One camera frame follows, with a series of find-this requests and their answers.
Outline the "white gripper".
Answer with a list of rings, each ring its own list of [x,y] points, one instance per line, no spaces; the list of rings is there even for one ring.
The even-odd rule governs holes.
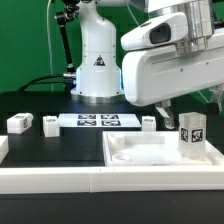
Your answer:
[[[122,72],[126,99],[137,106],[157,102],[155,108],[167,129],[175,128],[167,99],[211,87],[209,113],[222,112],[224,46],[217,43],[187,55],[178,55],[174,45],[130,52],[123,59]]]

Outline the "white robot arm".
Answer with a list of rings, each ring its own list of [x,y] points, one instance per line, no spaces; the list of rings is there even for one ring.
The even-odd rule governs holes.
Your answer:
[[[127,52],[116,64],[116,29],[100,17],[99,6],[132,5],[150,19],[121,38]],[[131,104],[153,104],[168,128],[174,97],[205,88],[208,111],[222,111],[224,100],[224,22],[214,21],[210,0],[81,0],[82,63],[72,96],[89,103],[124,97]]]

